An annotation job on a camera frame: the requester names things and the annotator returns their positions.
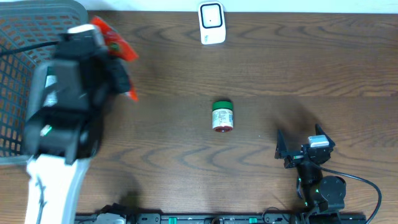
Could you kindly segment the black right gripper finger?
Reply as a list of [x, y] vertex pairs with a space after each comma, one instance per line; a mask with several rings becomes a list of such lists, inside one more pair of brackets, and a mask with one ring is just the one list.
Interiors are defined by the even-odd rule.
[[275, 149], [274, 158], [275, 159], [285, 159], [289, 155], [288, 148], [285, 142], [284, 135], [279, 129], [277, 131], [277, 145]]
[[324, 132], [322, 127], [319, 124], [315, 125], [315, 133], [317, 136], [322, 136], [323, 139], [326, 139], [328, 141], [328, 146], [329, 147], [335, 147], [335, 142]]

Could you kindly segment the red snack packet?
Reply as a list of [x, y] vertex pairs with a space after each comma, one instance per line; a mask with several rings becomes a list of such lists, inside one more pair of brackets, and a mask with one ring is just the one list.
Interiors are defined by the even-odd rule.
[[108, 48], [111, 57], [108, 68], [111, 72], [115, 92], [123, 93], [133, 101], [139, 101], [134, 84], [123, 64], [124, 62], [137, 60], [139, 58], [138, 54], [128, 42], [123, 39], [119, 32], [113, 29], [102, 18], [95, 16], [90, 23], [99, 28], [105, 46]]

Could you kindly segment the green lid jar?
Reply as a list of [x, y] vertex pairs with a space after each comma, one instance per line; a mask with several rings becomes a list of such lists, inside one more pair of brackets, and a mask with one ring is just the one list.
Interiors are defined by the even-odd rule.
[[216, 101], [212, 104], [212, 129], [219, 133], [227, 133], [234, 128], [233, 103]]

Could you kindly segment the green 3M package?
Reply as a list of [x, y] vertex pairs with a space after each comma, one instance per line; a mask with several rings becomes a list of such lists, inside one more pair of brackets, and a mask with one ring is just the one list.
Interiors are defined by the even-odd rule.
[[47, 67], [47, 74], [46, 74], [45, 86], [43, 92], [44, 107], [52, 107], [58, 103], [57, 83], [58, 83], [58, 78], [55, 74], [55, 70], [53, 69], [53, 67]]

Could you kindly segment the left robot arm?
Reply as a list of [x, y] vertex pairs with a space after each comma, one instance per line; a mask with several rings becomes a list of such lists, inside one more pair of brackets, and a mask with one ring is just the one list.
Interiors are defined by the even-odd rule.
[[74, 222], [104, 117], [126, 87], [122, 62], [92, 30], [63, 34], [53, 58], [35, 69], [23, 132], [30, 177], [26, 223]]

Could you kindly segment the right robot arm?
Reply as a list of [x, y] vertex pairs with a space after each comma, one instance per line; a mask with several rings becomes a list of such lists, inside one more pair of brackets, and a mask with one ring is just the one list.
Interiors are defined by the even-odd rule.
[[275, 158], [283, 159], [286, 169], [297, 169], [297, 193], [306, 206], [290, 219], [291, 223], [342, 222], [339, 211], [345, 207], [346, 182], [338, 176], [324, 176], [320, 167], [330, 159], [334, 146], [318, 124], [308, 143], [295, 150], [288, 149], [282, 131], [277, 132]]

